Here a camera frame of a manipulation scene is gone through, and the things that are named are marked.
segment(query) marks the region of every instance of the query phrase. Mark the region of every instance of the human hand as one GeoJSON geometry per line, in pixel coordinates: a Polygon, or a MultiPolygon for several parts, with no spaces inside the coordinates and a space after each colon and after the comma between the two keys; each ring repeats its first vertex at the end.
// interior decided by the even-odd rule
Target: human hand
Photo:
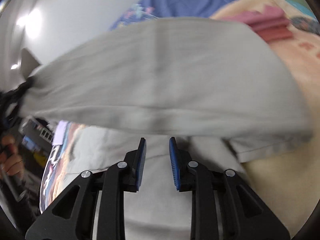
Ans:
{"type": "Polygon", "coordinates": [[[8,146],[11,156],[7,159],[6,153],[0,154],[0,164],[2,164],[2,171],[9,176],[17,175],[20,179],[24,175],[24,164],[21,155],[18,154],[18,148],[14,144],[15,140],[12,135],[6,135],[1,140],[3,147],[8,146]]]}

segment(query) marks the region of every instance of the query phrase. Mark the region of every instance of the silver screw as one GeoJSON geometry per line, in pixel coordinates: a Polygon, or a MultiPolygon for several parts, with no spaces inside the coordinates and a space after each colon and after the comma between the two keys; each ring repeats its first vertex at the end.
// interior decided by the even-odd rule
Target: silver screw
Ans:
{"type": "Polygon", "coordinates": [[[227,175],[228,177],[233,177],[235,174],[236,174],[236,173],[235,173],[235,171],[233,171],[233,170],[226,170],[226,175],[227,175]]]}
{"type": "Polygon", "coordinates": [[[189,167],[191,167],[191,168],[198,167],[198,163],[197,163],[197,162],[195,162],[195,161],[191,161],[191,162],[189,162],[189,163],[188,163],[188,165],[189,165],[189,167]]]}
{"type": "Polygon", "coordinates": [[[91,172],[90,172],[90,171],[83,171],[83,172],[81,172],[81,177],[83,177],[83,178],[90,177],[90,175],[91,175],[91,172]]]}
{"type": "Polygon", "coordinates": [[[126,166],[127,166],[127,163],[126,163],[126,162],[119,162],[119,163],[118,163],[118,168],[123,169],[123,168],[125,168],[126,166]]]}

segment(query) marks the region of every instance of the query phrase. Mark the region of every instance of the floral embroidery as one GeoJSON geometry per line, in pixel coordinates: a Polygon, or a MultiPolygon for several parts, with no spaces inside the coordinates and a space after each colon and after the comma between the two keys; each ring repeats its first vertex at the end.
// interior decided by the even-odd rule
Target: floral embroidery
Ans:
{"type": "Polygon", "coordinates": [[[138,23],[144,20],[153,20],[158,17],[152,15],[154,11],[153,7],[142,7],[141,4],[134,4],[131,8],[124,14],[122,21],[118,23],[118,28],[123,27],[132,23],[138,23]]]}

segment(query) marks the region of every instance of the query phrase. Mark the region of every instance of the black handle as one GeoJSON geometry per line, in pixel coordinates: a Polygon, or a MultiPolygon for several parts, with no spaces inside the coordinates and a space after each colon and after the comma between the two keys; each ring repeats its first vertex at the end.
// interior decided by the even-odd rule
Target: black handle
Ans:
{"type": "MultiPolygon", "coordinates": [[[[8,145],[4,147],[3,152],[7,155],[7,159],[12,156],[12,153],[9,150],[8,145]]],[[[18,178],[17,175],[8,176],[6,172],[2,170],[2,177],[4,182],[8,185],[14,199],[19,202],[25,196],[27,190],[23,186],[21,180],[18,178]]]]}

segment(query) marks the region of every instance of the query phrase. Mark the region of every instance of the bright light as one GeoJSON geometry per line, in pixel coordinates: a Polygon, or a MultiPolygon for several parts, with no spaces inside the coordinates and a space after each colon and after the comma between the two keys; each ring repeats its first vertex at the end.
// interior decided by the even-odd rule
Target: bright light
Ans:
{"type": "Polygon", "coordinates": [[[36,38],[41,29],[41,13],[38,9],[34,9],[28,16],[26,20],[26,33],[27,35],[34,39],[36,38]]]}
{"type": "Polygon", "coordinates": [[[27,20],[28,20],[28,16],[20,17],[17,21],[17,25],[24,27],[27,23],[27,20]]]}

